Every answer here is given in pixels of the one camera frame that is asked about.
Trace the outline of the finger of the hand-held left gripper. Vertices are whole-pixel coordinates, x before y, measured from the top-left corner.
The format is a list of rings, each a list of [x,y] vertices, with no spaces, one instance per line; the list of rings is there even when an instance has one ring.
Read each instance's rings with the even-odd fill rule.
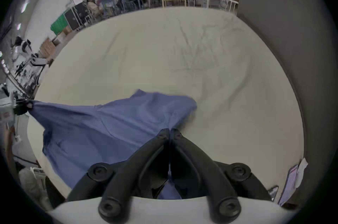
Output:
[[[16,101],[13,111],[14,115],[21,116],[33,109],[33,101],[28,99],[19,99]]]

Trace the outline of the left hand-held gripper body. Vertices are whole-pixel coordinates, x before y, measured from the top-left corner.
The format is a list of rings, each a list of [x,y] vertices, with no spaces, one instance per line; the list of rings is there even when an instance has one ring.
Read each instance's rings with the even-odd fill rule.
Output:
[[[14,115],[15,100],[12,93],[8,96],[5,92],[0,92],[0,122],[13,123],[15,121]]]

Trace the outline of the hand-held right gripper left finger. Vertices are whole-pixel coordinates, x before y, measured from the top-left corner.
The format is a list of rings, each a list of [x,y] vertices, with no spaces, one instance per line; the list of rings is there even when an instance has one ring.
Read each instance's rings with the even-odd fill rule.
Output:
[[[127,160],[93,164],[66,201],[100,197],[99,216],[108,223],[125,223],[132,196],[156,199],[168,180],[169,129],[162,129]]]

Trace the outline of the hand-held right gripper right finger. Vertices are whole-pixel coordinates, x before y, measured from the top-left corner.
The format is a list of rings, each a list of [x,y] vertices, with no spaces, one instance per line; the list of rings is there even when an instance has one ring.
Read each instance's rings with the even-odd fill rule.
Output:
[[[173,183],[184,198],[206,196],[213,222],[233,222],[242,211],[239,197],[272,202],[268,190],[244,163],[213,161],[178,129],[170,130]]]

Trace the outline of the person's left hand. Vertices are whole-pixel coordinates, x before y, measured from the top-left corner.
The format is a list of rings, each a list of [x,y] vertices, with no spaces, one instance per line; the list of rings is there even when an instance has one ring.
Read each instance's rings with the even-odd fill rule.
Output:
[[[13,138],[15,137],[15,128],[8,127],[5,125],[4,127],[4,155],[6,158],[6,162],[8,165],[13,163]]]

